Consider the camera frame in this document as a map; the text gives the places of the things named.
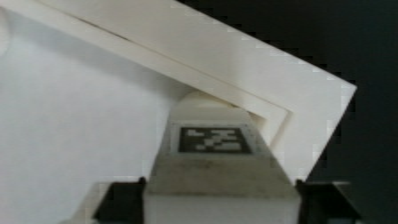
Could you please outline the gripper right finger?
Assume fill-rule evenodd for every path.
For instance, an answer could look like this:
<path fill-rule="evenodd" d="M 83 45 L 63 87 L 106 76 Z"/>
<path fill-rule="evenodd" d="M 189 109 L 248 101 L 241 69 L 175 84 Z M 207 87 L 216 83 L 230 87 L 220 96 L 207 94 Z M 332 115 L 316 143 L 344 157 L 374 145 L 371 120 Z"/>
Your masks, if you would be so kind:
<path fill-rule="evenodd" d="M 298 224 L 362 224 L 362 215 L 353 204 L 348 182 L 294 183 L 301 203 Z"/>

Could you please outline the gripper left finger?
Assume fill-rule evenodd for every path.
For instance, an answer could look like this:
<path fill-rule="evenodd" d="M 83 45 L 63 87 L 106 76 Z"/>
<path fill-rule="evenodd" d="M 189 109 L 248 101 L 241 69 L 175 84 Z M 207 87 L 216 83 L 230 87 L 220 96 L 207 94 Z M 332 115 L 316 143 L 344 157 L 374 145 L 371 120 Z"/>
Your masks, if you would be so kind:
<path fill-rule="evenodd" d="M 109 184 L 93 214 L 93 224 L 143 224 L 145 178 Z"/>

